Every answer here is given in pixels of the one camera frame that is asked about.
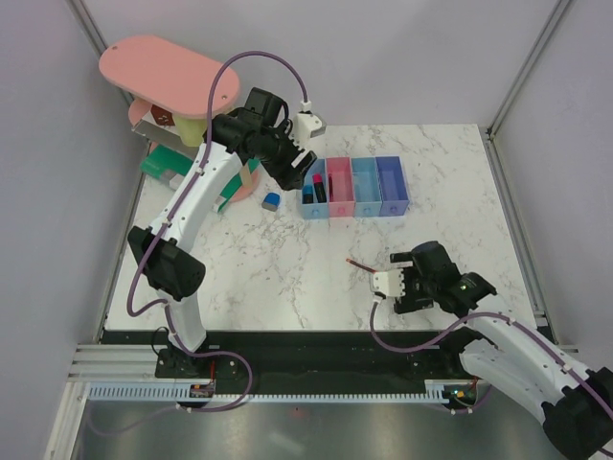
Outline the pink cap black highlighter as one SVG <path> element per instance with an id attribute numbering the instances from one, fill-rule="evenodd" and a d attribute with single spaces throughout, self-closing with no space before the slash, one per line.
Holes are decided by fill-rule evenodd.
<path id="1" fill-rule="evenodd" d="M 312 176 L 312 180 L 313 180 L 313 190 L 317 198 L 317 202 L 326 203 L 328 200 L 327 200 L 327 193 L 326 193 L 326 187 L 324 185 L 323 176 L 319 173 L 316 173 L 314 176 Z"/>

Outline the blue cap black highlighter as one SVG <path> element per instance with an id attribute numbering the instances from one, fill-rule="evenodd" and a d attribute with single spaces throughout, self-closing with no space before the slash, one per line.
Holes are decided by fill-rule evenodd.
<path id="1" fill-rule="evenodd" d="M 311 185 L 305 185 L 302 189 L 302 203 L 312 204 L 314 202 L 314 192 Z"/>

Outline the light blue drawer bin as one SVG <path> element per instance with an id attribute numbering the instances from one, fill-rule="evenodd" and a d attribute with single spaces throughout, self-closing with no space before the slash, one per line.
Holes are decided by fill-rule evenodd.
<path id="1" fill-rule="evenodd" d="M 328 219 L 329 201 L 327 167 L 324 159 L 316 160 L 306 174 L 299 194 L 299 211 L 303 219 Z"/>

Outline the pink drawer bin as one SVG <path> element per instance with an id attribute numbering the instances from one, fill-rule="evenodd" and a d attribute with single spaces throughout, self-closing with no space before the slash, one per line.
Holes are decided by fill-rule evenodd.
<path id="1" fill-rule="evenodd" d="M 349 157 L 327 158 L 326 167 L 327 175 L 331 174 L 334 182 L 334 201 L 329 202 L 329 216 L 331 218 L 351 218 L 355 206 L 351 159 Z"/>

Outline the purple drawer bin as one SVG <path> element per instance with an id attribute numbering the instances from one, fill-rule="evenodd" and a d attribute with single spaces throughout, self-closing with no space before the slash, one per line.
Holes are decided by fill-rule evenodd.
<path id="1" fill-rule="evenodd" d="M 410 204 L 410 197 L 400 158 L 377 156 L 375 158 L 381 194 L 381 217 L 403 216 Z"/>

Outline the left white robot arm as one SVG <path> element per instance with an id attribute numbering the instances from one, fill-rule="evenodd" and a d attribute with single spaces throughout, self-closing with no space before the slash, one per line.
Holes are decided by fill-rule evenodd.
<path id="1" fill-rule="evenodd" d="M 286 102 L 254 88 L 244 106 L 216 115 L 187 176 L 168 205 L 147 228 L 133 227 L 127 237 L 138 265 L 165 309 L 171 343 L 182 348 L 177 366 L 199 377 L 210 366 L 210 354 L 200 348 L 206 330 L 200 318 L 197 291 L 206 267 L 192 254 L 198 231 L 213 211 L 222 190 L 251 159 L 258 160 L 284 191 L 300 190 L 317 156 L 315 138 L 325 122 L 309 103 L 294 118 Z"/>

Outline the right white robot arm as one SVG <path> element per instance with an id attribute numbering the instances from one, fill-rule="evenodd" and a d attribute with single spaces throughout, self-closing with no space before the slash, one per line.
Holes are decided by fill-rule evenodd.
<path id="1" fill-rule="evenodd" d="M 457 317 L 477 339 L 439 352 L 448 376 L 481 378 L 521 405 L 541 424 L 550 443 L 567 459 L 610 455 L 612 372 L 594 370 L 515 319 L 493 284 L 463 273 L 437 241 L 393 253 L 391 295 L 398 313 L 437 306 Z"/>

